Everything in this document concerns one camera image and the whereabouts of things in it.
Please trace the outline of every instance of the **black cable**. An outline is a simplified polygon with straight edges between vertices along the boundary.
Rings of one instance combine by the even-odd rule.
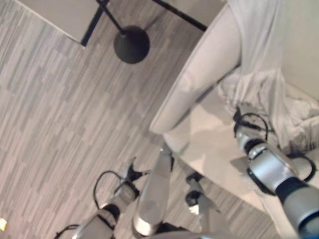
[[[293,153],[293,154],[289,154],[287,155],[291,160],[294,160],[296,158],[303,158],[305,159],[306,161],[308,161],[308,163],[310,164],[311,166],[311,172],[309,173],[309,175],[303,180],[305,182],[309,182],[310,180],[312,180],[312,178],[314,177],[314,175],[316,174],[316,171],[317,170],[317,167],[316,167],[316,164],[311,160],[309,159],[307,156],[305,156],[303,153]]]
[[[71,224],[71,225],[68,225],[66,228],[64,228],[62,231],[56,233],[56,236],[54,237],[54,239],[58,239],[62,236],[63,233],[65,233],[66,231],[68,230],[75,230],[78,228],[78,224]]]
[[[242,116],[239,118],[239,123],[241,123],[241,121],[243,121],[243,118],[244,118],[245,116],[256,116],[256,117],[258,117],[259,119],[262,120],[262,122],[263,122],[264,125],[265,125],[265,140],[267,141],[267,140],[268,140],[269,128],[268,128],[267,122],[264,120],[264,118],[262,118],[259,114],[246,113],[246,114],[242,115]]]
[[[98,186],[98,183],[99,181],[101,180],[101,178],[105,175],[105,174],[108,174],[108,173],[112,173],[114,174],[119,180],[123,179],[118,173],[112,171],[112,170],[108,170],[108,171],[105,171],[103,173],[100,174],[99,178],[96,180],[96,183],[94,185],[94,189],[93,189],[93,200],[94,200],[94,203],[97,207],[97,209],[100,209],[100,206],[99,206],[99,202],[97,200],[97,197],[96,197],[96,189],[97,189],[97,186]]]

